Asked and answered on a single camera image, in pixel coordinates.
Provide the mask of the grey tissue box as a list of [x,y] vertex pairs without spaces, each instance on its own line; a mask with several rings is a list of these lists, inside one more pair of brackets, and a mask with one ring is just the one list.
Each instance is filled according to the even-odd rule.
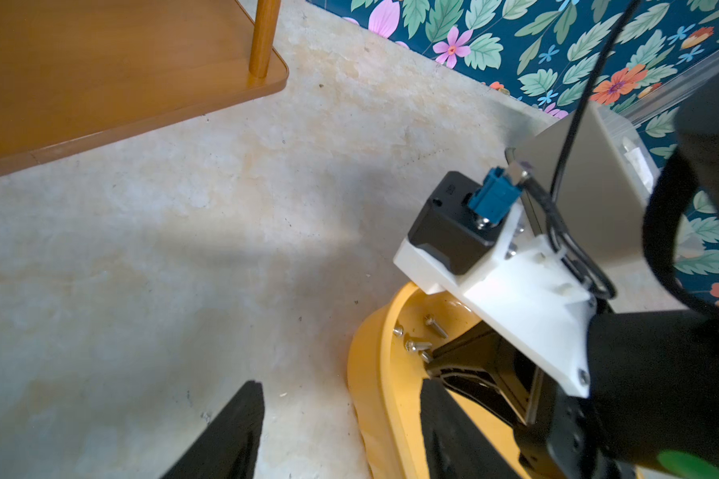
[[647,267],[643,218],[659,176],[631,122],[599,104],[587,107],[557,208],[573,238],[607,273]]

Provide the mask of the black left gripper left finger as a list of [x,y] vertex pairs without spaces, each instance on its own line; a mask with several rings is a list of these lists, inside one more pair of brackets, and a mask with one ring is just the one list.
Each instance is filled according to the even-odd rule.
[[163,478],[253,478],[264,417],[263,385],[249,380]]

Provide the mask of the orange wooden shelf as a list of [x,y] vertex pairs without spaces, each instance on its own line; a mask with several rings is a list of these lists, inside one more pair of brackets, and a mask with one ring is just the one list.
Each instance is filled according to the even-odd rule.
[[0,177],[282,91],[280,5],[0,1]]

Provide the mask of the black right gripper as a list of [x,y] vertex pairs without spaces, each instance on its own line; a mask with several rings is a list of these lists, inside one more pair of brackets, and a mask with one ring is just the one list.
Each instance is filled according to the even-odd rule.
[[533,307],[513,313],[511,342],[477,323],[437,347],[425,370],[522,425],[514,436],[532,477],[629,478],[646,468],[719,478],[719,307]]

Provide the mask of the yellow plastic storage box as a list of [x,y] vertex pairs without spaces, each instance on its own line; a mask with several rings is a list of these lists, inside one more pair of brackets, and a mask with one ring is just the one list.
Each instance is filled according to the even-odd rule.
[[[448,339],[425,326],[426,315],[437,320]],[[409,283],[361,324],[350,348],[348,385],[373,477],[431,478],[421,431],[421,387],[425,379],[435,379],[418,353],[405,350],[405,340],[431,342],[433,356],[437,347],[477,323],[484,321],[451,293],[427,295]],[[405,329],[404,337],[393,335],[396,325]],[[517,427],[441,384],[519,478],[576,478],[582,442],[573,426],[553,424],[559,397],[555,383],[538,369],[542,379],[536,383],[535,419]]]

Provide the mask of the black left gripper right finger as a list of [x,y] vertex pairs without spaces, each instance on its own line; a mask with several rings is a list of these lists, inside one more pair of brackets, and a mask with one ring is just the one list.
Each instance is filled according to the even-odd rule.
[[431,479],[519,478],[436,380],[421,387],[421,431]]

